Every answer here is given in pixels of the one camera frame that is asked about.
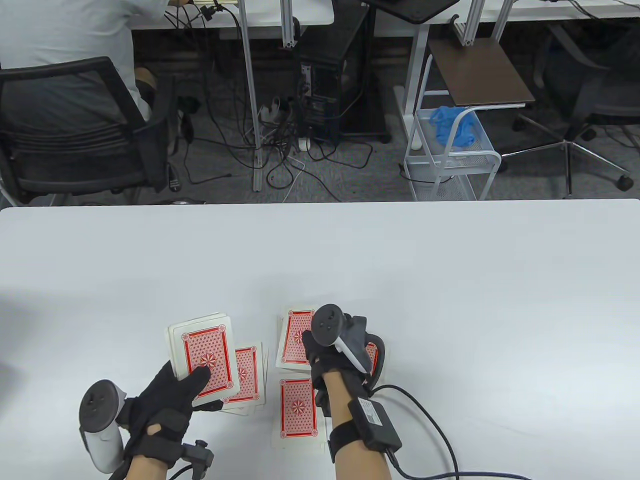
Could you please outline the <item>person's left hand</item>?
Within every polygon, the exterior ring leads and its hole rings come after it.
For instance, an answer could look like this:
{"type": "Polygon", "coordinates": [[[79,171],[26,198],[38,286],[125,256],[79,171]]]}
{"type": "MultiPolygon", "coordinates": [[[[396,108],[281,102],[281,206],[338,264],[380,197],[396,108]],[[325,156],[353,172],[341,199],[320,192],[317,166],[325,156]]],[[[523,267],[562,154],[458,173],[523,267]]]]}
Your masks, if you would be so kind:
{"type": "Polygon", "coordinates": [[[194,399],[210,381],[211,371],[199,366],[182,380],[166,362],[137,397],[126,398],[116,423],[129,432],[124,460],[134,457],[158,460],[173,467],[182,458],[183,438],[194,411],[217,412],[222,400],[193,407],[194,399]]]}

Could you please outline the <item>person's right hand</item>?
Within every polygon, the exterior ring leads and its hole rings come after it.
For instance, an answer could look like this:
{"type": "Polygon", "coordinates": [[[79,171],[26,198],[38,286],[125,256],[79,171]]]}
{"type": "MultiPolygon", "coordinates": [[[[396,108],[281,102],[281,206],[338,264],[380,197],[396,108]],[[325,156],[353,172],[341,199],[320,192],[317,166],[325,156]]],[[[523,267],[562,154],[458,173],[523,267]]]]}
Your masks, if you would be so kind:
{"type": "Polygon", "coordinates": [[[323,375],[337,372],[345,383],[347,392],[354,397],[370,398],[368,381],[369,374],[359,371],[343,352],[338,352],[334,346],[322,346],[316,342],[311,330],[302,332],[302,343],[308,363],[311,366],[311,382],[317,391],[315,405],[320,407],[323,416],[331,416],[329,389],[323,375]]]}

